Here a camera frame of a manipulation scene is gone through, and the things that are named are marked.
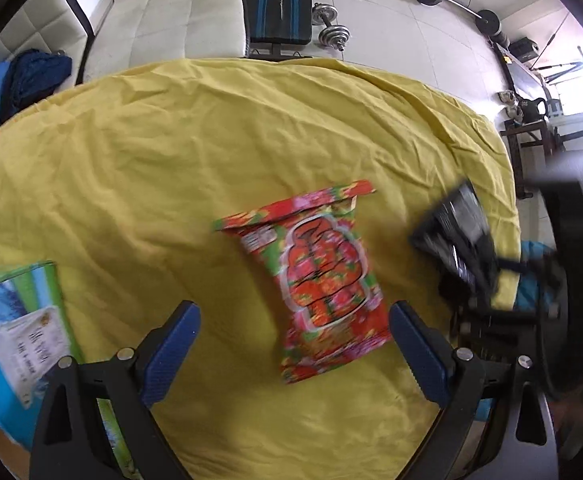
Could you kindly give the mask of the dark blue knitted cloth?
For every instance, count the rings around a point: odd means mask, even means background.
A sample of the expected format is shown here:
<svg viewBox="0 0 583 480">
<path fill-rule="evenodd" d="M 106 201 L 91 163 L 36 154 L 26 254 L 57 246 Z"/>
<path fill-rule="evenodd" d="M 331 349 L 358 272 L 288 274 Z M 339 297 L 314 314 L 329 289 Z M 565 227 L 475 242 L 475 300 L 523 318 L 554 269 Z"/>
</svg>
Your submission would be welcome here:
<svg viewBox="0 0 583 480">
<path fill-rule="evenodd" d="M 29 49 L 9 63 L 0 87 L 0 125 L 51 96 L 72 73 L 72 58 L 59 52 Z"/>
</svg>

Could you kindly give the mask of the blue green milk carton box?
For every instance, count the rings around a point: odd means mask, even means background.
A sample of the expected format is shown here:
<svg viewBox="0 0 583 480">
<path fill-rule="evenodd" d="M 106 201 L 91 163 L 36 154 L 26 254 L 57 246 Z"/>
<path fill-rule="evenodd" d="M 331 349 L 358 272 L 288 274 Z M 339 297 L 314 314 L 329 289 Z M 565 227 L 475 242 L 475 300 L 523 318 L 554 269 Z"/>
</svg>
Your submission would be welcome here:
<svg viewBox="0 0 583 480">
<path fill-rule="evenodd" d="M 48 374 L 63 356 L 84 362 L 56 264 L 0 270 L 0 429 L 32 450 Z"/>
</svg>

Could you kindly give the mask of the black snack bag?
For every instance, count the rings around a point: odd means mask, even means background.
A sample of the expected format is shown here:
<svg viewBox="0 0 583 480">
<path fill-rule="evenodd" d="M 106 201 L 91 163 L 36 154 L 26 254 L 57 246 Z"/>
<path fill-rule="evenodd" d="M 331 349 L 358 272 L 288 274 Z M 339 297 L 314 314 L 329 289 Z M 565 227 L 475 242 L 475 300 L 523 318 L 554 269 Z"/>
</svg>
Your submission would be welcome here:
<svg viewBox="0 0 583 480">
<path fill-rule="evenodd" d="M 439 294 L 453 310 L 488 310 L 497 291 L 497 253 L 487 216 L 469 180 L 425 215 L 410 237 L 439 272 Z"/>
</svg>

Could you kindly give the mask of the black barbell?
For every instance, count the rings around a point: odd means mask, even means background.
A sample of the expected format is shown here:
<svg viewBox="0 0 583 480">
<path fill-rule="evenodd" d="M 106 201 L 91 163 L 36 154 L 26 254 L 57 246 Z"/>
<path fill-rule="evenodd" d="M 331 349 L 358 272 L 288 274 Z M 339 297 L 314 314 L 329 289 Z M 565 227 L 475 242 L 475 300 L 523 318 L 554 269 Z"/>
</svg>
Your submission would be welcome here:
<svg viewBox="0 0 583 480">
<path fill-rule="evenodd" d="M 461 9 L 462 11 L 468 13 L 474 18 L 475 25 L 479 32 L 483 36 L 488 36 L 494 38 L 499 36 L 502 32 L 501 20 L 493 11 L 488 9 L 483 9 L 480 11 L 475 11 L 470 9 L 466 4 L 461 3 L 457 0 L 416 0 L 418 3 L 424 6 L 439 6 L 442 2 L 450 3 L 452 6 Z"/>
</svg>

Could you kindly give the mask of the chrome dumbbell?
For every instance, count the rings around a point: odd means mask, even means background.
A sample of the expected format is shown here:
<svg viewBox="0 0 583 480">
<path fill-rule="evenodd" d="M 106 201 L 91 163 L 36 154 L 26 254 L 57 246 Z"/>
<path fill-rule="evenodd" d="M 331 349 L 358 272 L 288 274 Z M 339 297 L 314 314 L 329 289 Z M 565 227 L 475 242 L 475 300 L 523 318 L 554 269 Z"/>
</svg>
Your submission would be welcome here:
<svg viewBox="0 0 583 480">
<path fill-rule="evenodd" d="M 311 18 L 313 25 L 323 26 L 319 32 L 319 44 L 322 47 L 339 52 L 346 49 L 351 32 L 347 26 L 336 23 L 338 10 L 332 4 L 316 2 L 312 8 Z"/>
</svg>

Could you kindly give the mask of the teal cloth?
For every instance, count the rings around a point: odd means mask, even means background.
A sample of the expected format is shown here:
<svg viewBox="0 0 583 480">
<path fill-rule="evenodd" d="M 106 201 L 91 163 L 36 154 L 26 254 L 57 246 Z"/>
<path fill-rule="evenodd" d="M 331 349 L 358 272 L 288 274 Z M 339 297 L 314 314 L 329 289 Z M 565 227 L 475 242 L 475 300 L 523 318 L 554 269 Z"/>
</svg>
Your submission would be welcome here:
<svg viewBox="0 0 583 480">
<path fill-rule="evenodd" d="M 521 256 L 526 260 L 541 259 L 542 257 L 554 257 L 555 249 L 534 240 L 521 242 Z M 546 313 L 555 304 L 556 294 L 549 289 L 549 285 L 541 292 L 540 280 L 532 273 L 520 275 L 518 280 L 514 310 L 520 312 L 534 312 L 537 304 L 541 304 Z"/>
</svg>

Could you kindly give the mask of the red floral snack bag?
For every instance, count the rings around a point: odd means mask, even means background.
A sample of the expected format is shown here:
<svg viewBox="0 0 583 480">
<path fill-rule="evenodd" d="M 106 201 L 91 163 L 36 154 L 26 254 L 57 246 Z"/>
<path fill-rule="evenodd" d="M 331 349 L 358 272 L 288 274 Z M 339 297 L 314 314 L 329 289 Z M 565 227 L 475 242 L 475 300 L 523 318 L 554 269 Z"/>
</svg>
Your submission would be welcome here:
<svg viewBox="0 0 583 480">
<path fill-rule="evenodd" d="M 289 312 L 282 344 L 288 384 L 366 356 L 391 338 L 388 307 L 355 229 L 367 180 L 322 188 L 214 223 L 273 276 Z"/>
</svg>

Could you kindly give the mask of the yellow table cloth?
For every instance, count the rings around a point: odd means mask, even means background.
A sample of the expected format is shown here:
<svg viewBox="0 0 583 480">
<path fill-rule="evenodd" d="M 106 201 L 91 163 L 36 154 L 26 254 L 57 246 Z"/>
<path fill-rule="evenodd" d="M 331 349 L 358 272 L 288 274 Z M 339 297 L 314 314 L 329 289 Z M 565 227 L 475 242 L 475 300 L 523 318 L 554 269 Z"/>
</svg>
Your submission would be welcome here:
<svg viewBox="0 0 583 480">
<path fill-rule="evenodd" d="M 180 60 L 61 92 L 0 127 L 0 270 L 58 266 L 87 361 L 134 346 L 183 300 L 201 330 L 154 417 L 197 479 L 392 479 L 437 414 L 398 347 L 282 380 L 288 311 L 214 222 L 367 180 L 355 208 L 388 301 L 439 330 L 435 266 L 409 238 L 462 180 L 515 258 L 514 177 L 492 122 L 419 81 L 327 58 Z"/>
</svg>

